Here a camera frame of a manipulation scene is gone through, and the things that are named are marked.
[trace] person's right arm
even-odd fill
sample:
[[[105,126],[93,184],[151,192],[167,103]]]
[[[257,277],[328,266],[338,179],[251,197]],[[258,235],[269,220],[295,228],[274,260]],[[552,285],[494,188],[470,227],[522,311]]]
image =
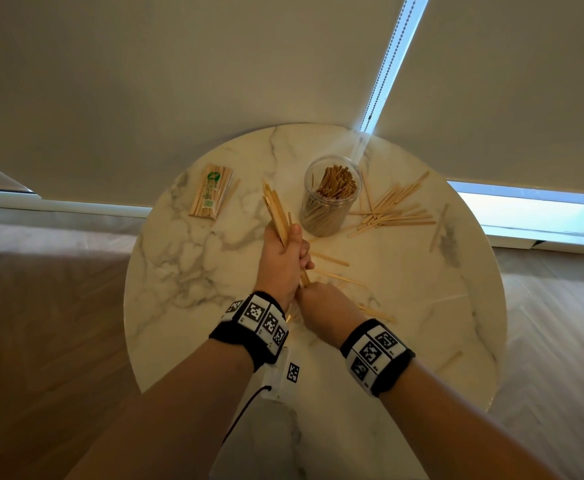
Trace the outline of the person's right arm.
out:
[[[296,299],[305,326],[337,349],[366,320],[331,285],[312,283]],[[358,387],[353,380],[352,387]],[[432,480],[559,478],[417,359],[379,399]]]

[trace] person's right hand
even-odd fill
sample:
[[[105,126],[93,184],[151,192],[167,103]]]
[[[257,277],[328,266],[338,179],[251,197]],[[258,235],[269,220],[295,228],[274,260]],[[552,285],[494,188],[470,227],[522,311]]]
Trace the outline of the person's right hand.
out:
[[[365,321],[350,298],[338,288],[324,283],[311,283],[296,290],[305,326],[323,342],[337,349],[349,334]]]

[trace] clear plastic container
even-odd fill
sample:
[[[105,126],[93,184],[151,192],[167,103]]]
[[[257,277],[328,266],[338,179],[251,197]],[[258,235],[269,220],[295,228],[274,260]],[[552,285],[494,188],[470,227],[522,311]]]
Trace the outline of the clear plastic container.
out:
[[[333,165],[345,166],[352,174],[356,190],[344,199],[331,199],[320,195],[317,190],[325,170]],[[312,162],[305,172],[303,181],[303,205],[301,207],[301,225],[312,235],[325,237],[337,233],[347,217],[349,209],[361,191],[361,173],[352,160],[328,155]]]

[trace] forearm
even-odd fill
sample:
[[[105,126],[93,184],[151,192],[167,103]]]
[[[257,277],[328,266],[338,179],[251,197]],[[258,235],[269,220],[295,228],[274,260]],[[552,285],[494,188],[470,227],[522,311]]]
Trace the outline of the forearm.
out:
[[[253,371],[243,346],[207,340],[115,421],[68,480],[206,479]]]
[[[379,398],[432,480],[558,478],[417,360]]]

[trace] hand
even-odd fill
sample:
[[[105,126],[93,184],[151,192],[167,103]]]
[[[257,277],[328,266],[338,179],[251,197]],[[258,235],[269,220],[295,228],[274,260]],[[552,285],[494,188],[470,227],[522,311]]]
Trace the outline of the hand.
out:
[[[263,240],[254,290],[268,293],[287,312],[301,281],[301,270],[314,268],[310,243],[303,240],[301,226],[294,224],[284,247],[272,222],[265,227]]]
[[[305,326],[323,342],[339,349],[366,318],[336,286],[311,283],[296,291]]]

